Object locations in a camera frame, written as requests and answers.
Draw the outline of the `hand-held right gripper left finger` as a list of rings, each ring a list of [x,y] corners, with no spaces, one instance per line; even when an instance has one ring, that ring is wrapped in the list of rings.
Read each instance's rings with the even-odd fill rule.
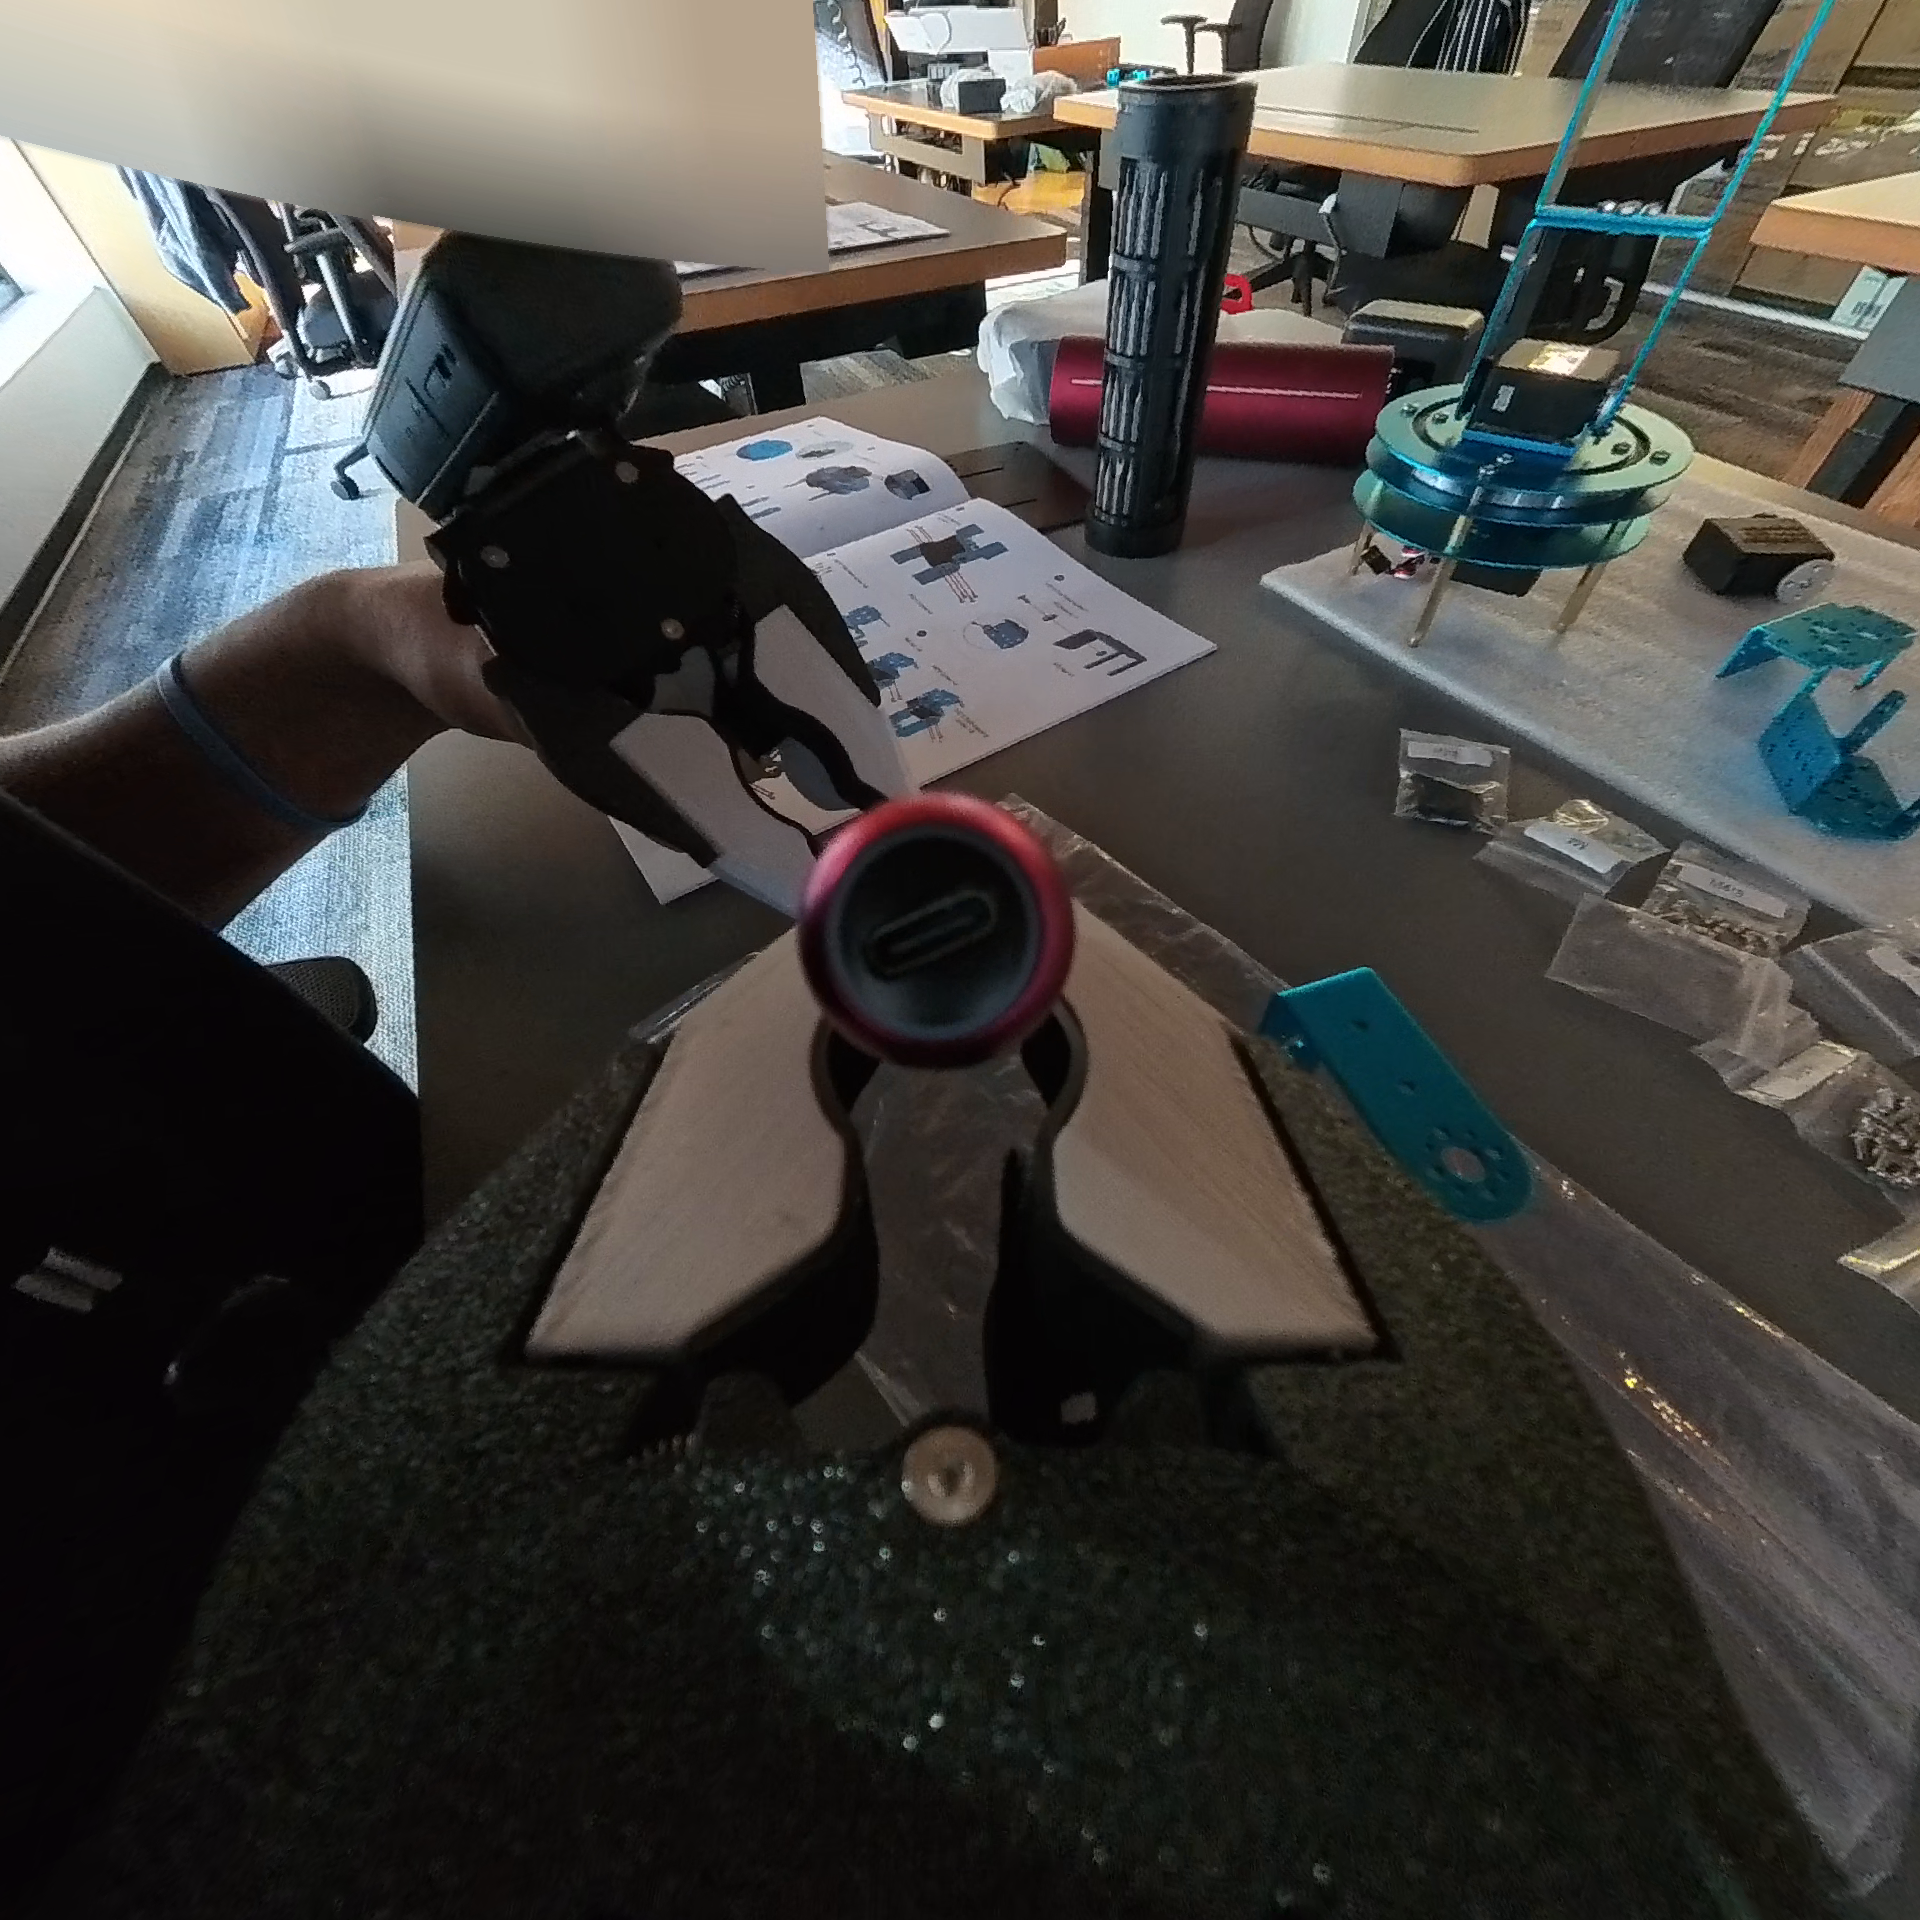
[[[782,936],[685,1015],[528,1359],[848,1359],[869,1332],[869,1069]]]

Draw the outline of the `wooden table with thick legs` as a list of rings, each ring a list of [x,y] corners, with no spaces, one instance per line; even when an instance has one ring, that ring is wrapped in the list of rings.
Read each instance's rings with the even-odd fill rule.
[[[1786,470],[1790,487],[1914,531],[1918,523],[1918,173],[1774,200],[1758,248],[1835,257],[1903,279]]]

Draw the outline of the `clear plastic bag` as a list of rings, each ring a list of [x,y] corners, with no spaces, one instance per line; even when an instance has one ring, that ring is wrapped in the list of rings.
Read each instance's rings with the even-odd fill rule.
[[[982,1525],[773,1429],[637,1465],[637,1916],[1871,1916],[1915,1430],[1587,1192],[1471,1238],[1273,1041],[1395,1350],[1151,1376]]]

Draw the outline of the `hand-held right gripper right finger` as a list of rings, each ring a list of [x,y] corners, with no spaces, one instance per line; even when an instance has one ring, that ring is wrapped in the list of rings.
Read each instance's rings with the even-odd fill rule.
[[[1377,1319],[1227,1020],[1104,921],[1078,921],[1037,1036],[1043,1220],[1072,1331],[1153,1359],[1351,1359]]]

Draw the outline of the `black mesh chair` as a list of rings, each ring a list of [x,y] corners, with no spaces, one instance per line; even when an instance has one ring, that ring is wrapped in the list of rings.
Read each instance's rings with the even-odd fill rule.
[[[369,974],[344,955],[257,963],[239,953],[208,987],[208,1020],[223,1030],[271,1048],[334,1041],[367,1048],[377,1030],[377,997]]]

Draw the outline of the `black office chair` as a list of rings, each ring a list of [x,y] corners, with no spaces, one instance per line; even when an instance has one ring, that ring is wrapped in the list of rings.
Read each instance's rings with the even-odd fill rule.
[[[398,313],[394,239],[377,221],[305,203],[275,205],[303,291],[283,363],[322,399],[346,372],[370,372]]]

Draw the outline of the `black perforated cylinder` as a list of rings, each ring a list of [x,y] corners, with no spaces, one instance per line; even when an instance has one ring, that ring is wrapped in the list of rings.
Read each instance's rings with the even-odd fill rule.
[[[1088,547],[1155,559],[1185,540],[1227,271],[1249,77],[1153,77],[1118,94],[1109,318]]]

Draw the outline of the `white plastic bag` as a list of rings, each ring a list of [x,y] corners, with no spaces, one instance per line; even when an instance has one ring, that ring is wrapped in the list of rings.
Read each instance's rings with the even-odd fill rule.
[[[1088,331],[1080,293],[1002,303],[982,323],[977,363],[999,416],[1050,423],[1050,385],[1061,341]]]

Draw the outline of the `black case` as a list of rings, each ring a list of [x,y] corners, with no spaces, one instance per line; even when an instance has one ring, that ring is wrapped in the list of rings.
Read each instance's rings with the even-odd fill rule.
[[[1472,305],[1375,300],[1351,310],[1343,343],[1391,351],[1386,396],[1456,385],[1472,369],[1483,316]]]

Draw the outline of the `person's left hand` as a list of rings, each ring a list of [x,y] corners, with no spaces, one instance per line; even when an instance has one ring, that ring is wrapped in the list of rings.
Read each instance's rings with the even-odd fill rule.
[[[350,731],[377,740],[383,756],[405,760],[443,734],[533,748],[533,734],[487,681],[490,644],[447,613],[431,565],[334,569],[288,598],[327,694],[344,697]]]

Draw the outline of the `wooden table with dark frame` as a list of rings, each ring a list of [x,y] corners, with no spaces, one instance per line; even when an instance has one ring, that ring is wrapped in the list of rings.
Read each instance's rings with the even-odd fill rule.
[[[781,413],[803,406],[806,363],[882,348],[898,348],[904,356],[973,348],[992,276],[1065,262],[1065,235],[1043,221],[888,176],[851,157],[825,152],[821,163],[830,203],[877,205],[930,224],[935,235],[827,253],[825,262],[803,269],[720,267],[685,279],[679,323],[648,375],[637,413],[625,423],[634,439],[738,423],[707,388],[723,377],[747,381],[757,416]],[[637,255],[441,233],[417,262],[379,361],[367,428],[389,399],[402,399],[402,379],[422,367],[418,348],[427,344],[431,326],[417,309],[427,284],[443,276],[447,255],[455,260],[453,291],[464,296],[506,267],[510,309],[535,331],[547,323],[558,323],[563,331],[579,324],[594,331],[601,294],[638,291]]]

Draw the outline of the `white foam sheet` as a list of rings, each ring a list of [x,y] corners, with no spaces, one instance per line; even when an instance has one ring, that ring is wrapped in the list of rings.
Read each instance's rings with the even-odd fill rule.
[[[1777,511],[1835,553],[1832,601],[1915,622],[1915,547],[1878,521],[1841,519],[1823,496],[1698,460],[1648,536],[1609,565],[1566,632],[1565,592],[1530,596],[1450,587],[1427,639],[1407,635],[1422,582],[1351,573],[1351,549],[1273,567],[1262,587],[1351,644],[1438,687],[1497,740],[1562,760],[1633,806],[1758,862],[1851,921],[1906,921],[1918,908],[1918,839],[1875,843],[1810,827],[1783,804],[1761,759],[1766,723],[1792,697],[1787,662],[1737,679],[1720,665],[1779,606],[1720,598],[1682,567],[1706,516]]]

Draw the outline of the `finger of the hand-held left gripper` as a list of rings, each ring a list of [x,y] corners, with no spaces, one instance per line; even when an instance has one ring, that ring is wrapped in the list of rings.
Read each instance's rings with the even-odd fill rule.
[[[825,595],[801,608],[741,598],[750,686],[773,699],[782,779],[806,800],[902,800],[922,791],[846,620]]]
[[[698,715],[643,713],[608,748],[714,848],[702,862],[658,832],[615,823],[656,900],[673,904],[723,881],[787,921],[798,916],[815,840],[842,825],[840,806],[816,806],[784,771],[746,779],[733,748]]]

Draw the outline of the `person's black clothing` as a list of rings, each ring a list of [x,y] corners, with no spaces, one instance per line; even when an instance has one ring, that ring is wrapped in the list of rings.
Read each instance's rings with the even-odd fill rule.
[[[6,800],[6,1916],[85,1845],[271,1441],[424,1235],[417,1092]]]

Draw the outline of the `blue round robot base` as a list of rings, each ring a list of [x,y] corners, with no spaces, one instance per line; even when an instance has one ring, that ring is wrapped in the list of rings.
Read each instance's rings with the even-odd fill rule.
[[[1614,4],[1579,84],[1499,301],[1483,323],[1477,358],[1456,385],[1395,399],[1377,421],[1354,489],[1361,531],[1463,567],[1545,571],[1609,567],[1637,547],[1679,477],[1691,444],[1666,421],[1629,405],[1717,224],[1744,182],[1758,143],[1774,129],[1834,4],[1817,4],[1783,75],[1746,136],[1713,215],[1577,203],[1566,185],[1592,129],[1600,86],[1611,77],[1637,4]],[[1646,341],[1624,367],[1602,339],[1552,341],[1539,328],[1552,276],[1609,265],[1619,245],[1655,253],[1688,245],[1688,260]]]

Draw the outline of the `light wooden table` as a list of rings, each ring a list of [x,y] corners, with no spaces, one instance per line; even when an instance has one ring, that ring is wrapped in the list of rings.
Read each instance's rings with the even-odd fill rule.
[[[1680,188],[1774,133],[1814,129],[1835,99],[1803,89],[1530,80],[1299,64],[1255,91],[1238,227],[1281,247],[1255,286],[1330,265],[1339,305],[1375,296],[1490,309],[1536,198],[1536,320],[1624,320],[1662,245],[1704,245]]]

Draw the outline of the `dark grey desk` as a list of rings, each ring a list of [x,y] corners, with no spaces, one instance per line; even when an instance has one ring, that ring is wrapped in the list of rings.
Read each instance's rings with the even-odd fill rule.
[[[1330,470],[1202,464],[1185,547],[1088,565],[1211,637],[1202,662],[965,775],[1080,830],[1285,980],[1382,971],[1495,1113],[1609,1208],[1915,1416],[1915,1315],[1841,1265],[1883,1208],[1674,1036],[1545,980],[1555,900],[1392,815],[1402,727],[1471,723],[1259,582],[1345,547]],[[424,1212],[461,1206],[655,1008],[777,933],[664,904],[527,749],[441,735],[409,772]]]

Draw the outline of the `red electric screwdriver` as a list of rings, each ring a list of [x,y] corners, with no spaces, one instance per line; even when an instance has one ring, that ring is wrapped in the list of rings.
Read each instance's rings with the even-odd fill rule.
[[[825,836],[798,911],[823,1020],[889,1064],[999,1059],[1055,1016],[1072,900],[1043,840],[970,792],[888,800]]]

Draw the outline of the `large blue U bracket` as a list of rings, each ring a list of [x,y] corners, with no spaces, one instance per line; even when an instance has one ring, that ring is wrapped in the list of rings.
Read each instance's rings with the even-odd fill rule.
[[[1378,971],[1273,992],[1258,1036],[1328,1073],[1382,1150],[1459,1220],[1493,1225],[1534,1195],[1530,1156]]]

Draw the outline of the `dark flat tray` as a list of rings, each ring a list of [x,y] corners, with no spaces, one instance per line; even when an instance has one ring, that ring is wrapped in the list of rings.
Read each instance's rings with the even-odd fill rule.
[[[975,497],[1009,509],[1039,533],[1050,534],[1087,516],[1088,487],[1034,444],[962,447],[945,462]]]

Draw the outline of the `white instruction manual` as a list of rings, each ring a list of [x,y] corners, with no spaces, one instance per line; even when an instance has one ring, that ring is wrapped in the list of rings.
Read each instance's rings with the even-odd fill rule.
[[[927,785],[1211,654],[939,454],[827,419],[681,453],[819,575]]]

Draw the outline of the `person's left forearm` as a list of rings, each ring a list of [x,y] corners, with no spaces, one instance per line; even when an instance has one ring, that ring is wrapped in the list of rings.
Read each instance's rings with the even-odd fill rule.
[[[349,814],[398,760],[350,731],[288,595],[183,648],[213,723],[297,804]],[[221,928],[322,839],[239,797],[177,731],[154,679],[56,727],[6,735],[6,792]]]

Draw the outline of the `red cylinder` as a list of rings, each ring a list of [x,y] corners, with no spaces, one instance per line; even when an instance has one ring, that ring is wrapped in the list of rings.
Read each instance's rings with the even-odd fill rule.
[[[1093,445],[1103,424],[1104,348],[1065,335],[1047,358],[1047,429]],[[1387,405],[1398,356],[1375,343],[1216,341],[1191,423],[1200,457],[1355,465]]]

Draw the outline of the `pile of small screw bags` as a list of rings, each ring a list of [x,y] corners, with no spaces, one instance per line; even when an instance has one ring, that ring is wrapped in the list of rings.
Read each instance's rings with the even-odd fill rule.
[[[1915,1307],[1915,941],[1803,941],[1809,900],[1697,839],[1669,848],[1593,800],[1511,808],[1497,742],[1400,734],[1398,814],[1479,832],[1477,862],[1574,908],[1547,977],[1695,1046],[1723,1088],[1783,1116],[1899,1225],[1842,1265]]]

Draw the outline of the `blue wristband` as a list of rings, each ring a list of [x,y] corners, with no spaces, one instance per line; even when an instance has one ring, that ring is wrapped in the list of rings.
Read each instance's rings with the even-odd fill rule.
[[[362,806],[350,808],[349,814],[320,814],[282,792],[277,783],[262,775],[255,760],[234,745],[230,734],[223,731],[201,707],[185,679],[183,654],[166,657],[154,670],[151,691],[161,699],[161,707],[174,723],[177,731],[201,756],[206,768],[225,781],[231,792],[248,800],[277,825],[325,836],[359,825],[369,815],[374,806],[370,800],[365,800]]]

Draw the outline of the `blue flat bracket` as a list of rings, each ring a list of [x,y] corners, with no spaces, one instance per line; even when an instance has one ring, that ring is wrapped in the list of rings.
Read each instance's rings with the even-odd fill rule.
[[[1915,625],[1899,616],[1854,606],[1823,604],[1777,614],[1750,628],[1717,667],[1727,681],[1771,661],[1790,661],[1814,677],[1857,673],[1857,691],[1871,687],[1915,641]]]

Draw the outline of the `small black motor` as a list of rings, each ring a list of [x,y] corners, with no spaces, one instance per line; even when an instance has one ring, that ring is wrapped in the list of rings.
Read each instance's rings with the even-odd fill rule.
[[[1704,519],[1682,567],[1710,595],[1798,608],[1832,585],[1835,555],[1801,519],[1755,511]]]

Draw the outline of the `blue perforated bracket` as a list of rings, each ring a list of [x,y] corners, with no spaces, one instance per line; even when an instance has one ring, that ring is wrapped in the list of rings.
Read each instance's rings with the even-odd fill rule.
[[[1862,723],[1834,734],[1817,707],[1832,670],[1814,672],[1761,734],[1761,760],[1783,804],[1834,836],[1898,843],[1918,830],[1918,801],[1898,801],[1865,745],[1906,707],[1894,691]]]

